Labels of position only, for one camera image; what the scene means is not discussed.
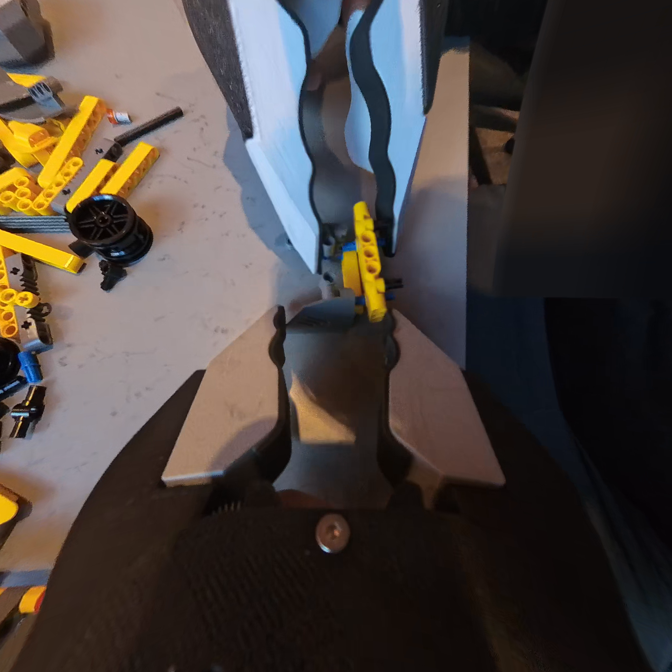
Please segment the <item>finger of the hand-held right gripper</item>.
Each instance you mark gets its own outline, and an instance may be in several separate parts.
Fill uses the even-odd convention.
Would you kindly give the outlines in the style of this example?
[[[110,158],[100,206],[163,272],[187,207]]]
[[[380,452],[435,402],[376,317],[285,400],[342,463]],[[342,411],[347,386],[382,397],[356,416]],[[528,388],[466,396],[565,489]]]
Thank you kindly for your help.
[[[281,1],[231,1],[230,16],[251,115],[248,155],[294,250],[317,273],[321,219],[302,125],[310,59],[306,25]]]
[[[419,2],[357,6],[346,24],[345,46],[351,84],[347,150],[374,176],[375,221],[384,254],[393,257],[425,128]]]

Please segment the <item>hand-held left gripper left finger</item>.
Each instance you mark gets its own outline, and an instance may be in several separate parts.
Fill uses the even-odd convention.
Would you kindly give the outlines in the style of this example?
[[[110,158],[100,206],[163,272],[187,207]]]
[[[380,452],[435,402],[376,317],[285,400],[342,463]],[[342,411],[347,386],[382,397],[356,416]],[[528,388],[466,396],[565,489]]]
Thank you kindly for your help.
[[[285,310],[275,306],[211,360],[164,467],[164,485],[208,483],[278,436],[288,412],[285,337]]]

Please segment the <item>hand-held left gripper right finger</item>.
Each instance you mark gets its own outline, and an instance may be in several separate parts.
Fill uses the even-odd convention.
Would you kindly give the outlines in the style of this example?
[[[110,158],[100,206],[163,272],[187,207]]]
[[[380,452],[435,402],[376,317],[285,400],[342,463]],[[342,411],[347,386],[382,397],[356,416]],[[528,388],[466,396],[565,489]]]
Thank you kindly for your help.
[[[506,478],[460,366],[398,310],[385,322],[377,465],[398,490],[413,470],[452,486],[501,489]]]

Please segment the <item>grey striped wedge brick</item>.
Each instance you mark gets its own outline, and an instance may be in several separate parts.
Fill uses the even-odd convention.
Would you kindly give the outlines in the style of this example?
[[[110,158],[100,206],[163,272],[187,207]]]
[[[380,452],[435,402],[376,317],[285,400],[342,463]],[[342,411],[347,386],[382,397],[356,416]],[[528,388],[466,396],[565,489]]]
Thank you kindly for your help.
[[[345,287],[342,273],[335,267],[328,268],[319,276],[317,288],[319,295],[308,294],[285,309],[288,329],[336,332],[354,326],[356,295],[354,290]]]

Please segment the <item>dark grey wedge brick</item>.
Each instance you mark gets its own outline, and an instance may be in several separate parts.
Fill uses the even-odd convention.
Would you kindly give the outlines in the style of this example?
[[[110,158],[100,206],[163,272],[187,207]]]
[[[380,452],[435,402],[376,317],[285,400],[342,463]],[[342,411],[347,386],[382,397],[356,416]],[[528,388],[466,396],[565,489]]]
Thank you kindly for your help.
[[[339,261],[343,246],[349,242],[350,230],[346,224],[324,223],[321,229],[321,258]]]

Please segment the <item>yellow short toy beam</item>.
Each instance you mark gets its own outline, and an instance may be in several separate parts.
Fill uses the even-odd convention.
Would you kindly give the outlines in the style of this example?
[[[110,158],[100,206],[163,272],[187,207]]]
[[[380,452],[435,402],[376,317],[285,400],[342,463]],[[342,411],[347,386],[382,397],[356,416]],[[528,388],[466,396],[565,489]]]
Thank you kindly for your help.
[[[356,242],[346,243],[341,248],[341,273],[343,287],[351,290],[355,297],[363,296],[362,277],[359,270]]]

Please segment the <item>grey desk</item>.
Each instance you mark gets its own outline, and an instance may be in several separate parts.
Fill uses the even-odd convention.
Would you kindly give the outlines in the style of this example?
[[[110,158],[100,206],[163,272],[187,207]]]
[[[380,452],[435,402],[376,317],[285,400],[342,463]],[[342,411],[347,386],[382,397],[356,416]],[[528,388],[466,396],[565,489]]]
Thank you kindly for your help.
[[[1,483],[31,510],[1,548],[1,582],[37,585],[118,452],[195,370],[277,303],[316,288],[251,163],[180,1],[41,1],[66,93],[143,122],[180,106],[151,141],[161,155],[130,202],[155,234],[110,293],[96,261],[79,275],[38,265],[55,347],[40,357],[46,409],[4,437]]]

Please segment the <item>person's right hand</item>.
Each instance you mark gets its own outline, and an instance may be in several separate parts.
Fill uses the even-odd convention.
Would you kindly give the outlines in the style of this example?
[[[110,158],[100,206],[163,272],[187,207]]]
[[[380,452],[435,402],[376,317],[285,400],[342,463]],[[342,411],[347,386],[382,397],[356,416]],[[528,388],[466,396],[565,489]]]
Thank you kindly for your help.
[[[318,91],[327,83],[349,76],[345,41],[345,29],[338,24],[309,64],[305,83],[307,91]]]

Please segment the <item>black pin connector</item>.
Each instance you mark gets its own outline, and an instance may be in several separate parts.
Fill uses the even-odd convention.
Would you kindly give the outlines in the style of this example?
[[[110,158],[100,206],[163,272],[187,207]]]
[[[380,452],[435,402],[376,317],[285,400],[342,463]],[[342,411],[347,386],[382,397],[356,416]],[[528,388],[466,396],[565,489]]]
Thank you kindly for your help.
[[[99,261],[99,269],[102,273],[100,288],[104,292],[111,292],[128,275],[124,266],[106,259]]]

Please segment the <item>grey toy battery box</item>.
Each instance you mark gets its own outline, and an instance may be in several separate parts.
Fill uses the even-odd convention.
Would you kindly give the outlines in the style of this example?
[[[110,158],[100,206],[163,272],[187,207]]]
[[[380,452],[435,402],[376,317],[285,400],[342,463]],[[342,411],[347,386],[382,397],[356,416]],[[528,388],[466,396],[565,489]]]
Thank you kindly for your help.
[[[48,62],[54,56],[52,37],[38,1],[1,1],[1,67]]]

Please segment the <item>black toy wheel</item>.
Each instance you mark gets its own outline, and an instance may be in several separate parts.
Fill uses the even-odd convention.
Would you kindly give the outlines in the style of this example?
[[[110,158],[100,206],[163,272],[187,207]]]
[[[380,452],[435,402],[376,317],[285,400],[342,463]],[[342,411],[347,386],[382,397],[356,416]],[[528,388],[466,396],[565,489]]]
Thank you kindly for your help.
[[[19,354],[20,346],[14,340],[1,337],[1,388],[19,376]]]
[[[96,254],[108,263],[128,267],[144,258],[153,244],[149,225],[119,196],[86,198],[67,220],[75,237],[69,248],[83,258]]]

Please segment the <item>pile of loose toy bricks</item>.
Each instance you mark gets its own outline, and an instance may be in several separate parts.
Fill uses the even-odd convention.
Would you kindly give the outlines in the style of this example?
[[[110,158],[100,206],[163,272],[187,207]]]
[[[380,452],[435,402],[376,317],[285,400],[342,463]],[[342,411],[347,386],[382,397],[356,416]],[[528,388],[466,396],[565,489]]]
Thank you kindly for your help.
[[[21,363],[19,376],[1,388],[11,439],[27,438],[45,408],[38,356],[54,340],[37,265],[73,275],[89,257],[99,265],[96,254],[83,258],[69,248],[75,237],[67,216],[100,194],[128,202],[160,156],[143,139],[184,115],[177,106],[110,138],[102,128],[107,103],[84,96],[68,106],[62,89],[52,77],[1,71],[1,336],[20,346]]]

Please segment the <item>partly built yellow toy vehicle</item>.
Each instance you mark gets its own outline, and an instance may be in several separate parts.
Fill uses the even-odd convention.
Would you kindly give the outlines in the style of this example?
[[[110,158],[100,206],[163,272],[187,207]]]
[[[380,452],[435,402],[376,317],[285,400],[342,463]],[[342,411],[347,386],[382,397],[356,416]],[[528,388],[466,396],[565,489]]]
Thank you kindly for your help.
[[[23,617],[37,614],[46,592],[46,585],[1,587],[1,637]]]

